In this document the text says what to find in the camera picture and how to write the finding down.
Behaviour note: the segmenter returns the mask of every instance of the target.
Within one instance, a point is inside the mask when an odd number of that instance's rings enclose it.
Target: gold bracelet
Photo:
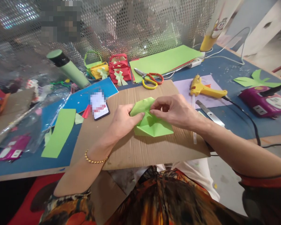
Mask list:
[[[105,162],[105,161],[108,159],[108,156],[107,156],[107,158],[104,159],[104,160],[102,160],[102,161],[92,161],[92,160],[90,160],[90,159],[87,157],[87,155],[86,155],[87,152],[88,152],[88,150],[86,150],[84,156],[85,156],[85,159],[86,159],[88,162],[90,162],[90,163],[94,163],[94,164],[96,164],[96,163],[103,163],[103,162]]]

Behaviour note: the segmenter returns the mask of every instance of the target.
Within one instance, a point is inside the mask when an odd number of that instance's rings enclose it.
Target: red and yellow scissors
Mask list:
[[[144,72],[140,71],[140,70],[137,69],[137,68],[134,68],[134,70],[135,70],[139,75],[141,75],[141,77],[143,78],[141,82],[142,82],[143,86],[144,86],[146,89],[154,90],[155,88],[157,88],[158,85],[161,85],[161,84],[163,83],[163,81],[164,81],[163,76],[162,76],[161,74],[159,74],[159,73],[144,73]],[[159,77],[161,78],[161,81],[158,82],[157,80],[155,80],[155,79],[153,78],[153,76],[159,76]],[[154,87],[147,86],[147,85],[145,84],[145,81],[148,81],[148,82],[154,84],[155,86],[154,86]]]

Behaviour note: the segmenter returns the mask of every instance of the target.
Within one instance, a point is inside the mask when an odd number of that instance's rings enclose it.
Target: sleeve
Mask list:
[[[281,224],[281,176],[253,178],[241,177],[244,210],[250,218],[262,224]]]
[[[40,225],[95,225],[94,207],[88,189],[82,194],[55,197],[52,195],[40,219]]]

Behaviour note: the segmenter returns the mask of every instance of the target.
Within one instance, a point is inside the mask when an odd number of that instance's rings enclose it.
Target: yellow glue gun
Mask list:
[[[208,95],[214,98],[222,98],[227,95],[227,91],[219,91],[215,89],[211,89],[201,82],[201,77],[199,75],[196,75],[193,81],[191,82],[190,86],[190,94],[198,96],[200,93],[204,95]]]

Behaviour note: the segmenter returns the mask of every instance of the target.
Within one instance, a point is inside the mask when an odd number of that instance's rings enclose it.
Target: light purple paper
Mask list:
[[[212,78],[211,75],[207,76],[202,76],[202,84],[208,85],[211,84],[211,88],[215,90],[221,90],[221,87],[215,82],[215,80]],[[178,89],[179,93],[182,94],[187,102],[191,104],[191,96],[190,96],[190,85],[193,79],[187,79],[187,80],[181,80],[181,81],[175,81],[174,85]],[[195,97],[195,100],[200,100],[207,108],[212,108],[212,107],[218,107],[218,106],[226,106],[226,105],[231,105],[232,103],[224,100],[224,99],[218,99],[218,98],[213,98],[207,95],[199,94],[197,97]]]

